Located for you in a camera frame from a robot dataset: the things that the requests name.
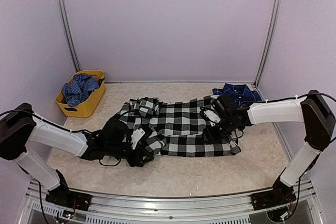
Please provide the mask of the black white checked shirt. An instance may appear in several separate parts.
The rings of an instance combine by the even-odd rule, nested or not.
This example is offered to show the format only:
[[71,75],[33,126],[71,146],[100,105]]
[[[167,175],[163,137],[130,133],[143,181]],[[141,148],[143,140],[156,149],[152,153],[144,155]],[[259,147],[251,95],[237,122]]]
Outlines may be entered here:
[[210,109],[215,95],[188,102],[165,103],[158,98],[138,98],[126,102],[112,119],[125,123],[130,131],[143,129],[149,136],[141,145],[152,155],[217,157],[236,155],[241,149],[232,136],[207,143],[203,130],[210,121],[201,110]]

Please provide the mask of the blue plaid shirt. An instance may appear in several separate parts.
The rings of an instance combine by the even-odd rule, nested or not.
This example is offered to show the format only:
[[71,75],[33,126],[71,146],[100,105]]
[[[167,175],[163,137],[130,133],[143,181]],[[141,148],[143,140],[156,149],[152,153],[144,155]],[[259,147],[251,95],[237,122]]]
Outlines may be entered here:
[[225,95],[238,105],[248,101],[254,102],[262,100],[259,93],[251,90],[246,84],[233,85],[226,83],[221,89],[213,88],[212,92],[213,95]]

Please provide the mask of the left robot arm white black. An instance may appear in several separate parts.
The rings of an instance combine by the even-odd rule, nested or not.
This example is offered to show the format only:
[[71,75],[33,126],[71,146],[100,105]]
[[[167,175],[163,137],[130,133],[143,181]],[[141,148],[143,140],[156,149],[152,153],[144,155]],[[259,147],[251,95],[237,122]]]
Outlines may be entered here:
[[154,159],[142,144],[148,133],[131,130],[119,119],[111,118],[103,129],[70,130],[50,122],[23,103],[1,113],[1,158],[16,163],[47,189],[46,201],[73,210],[88,211],[92,196],[70,190],[63,174],[51,168],[28,143],[40,143],[71,153],[87,161],[113,157],[125,159],[131,167],[142,167]]

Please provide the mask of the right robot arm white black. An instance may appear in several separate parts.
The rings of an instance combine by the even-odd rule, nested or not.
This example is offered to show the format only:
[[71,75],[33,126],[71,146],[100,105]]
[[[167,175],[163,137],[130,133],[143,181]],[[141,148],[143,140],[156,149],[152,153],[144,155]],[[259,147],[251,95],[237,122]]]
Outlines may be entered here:
[[272,189],[251,195],[254,210],[277,207],[298,200],[294,185],[316,163],[320,154],[333,142],[335,116],[317,90],[271,101],[246,101],[238,105],[229,97],[219,96],[210,108],[202,107],[201,116],[210,122],[203,130],[206,143],[228,138],[235,130],[264,123],[298,122],[305,126],[301,149],[274,182]]

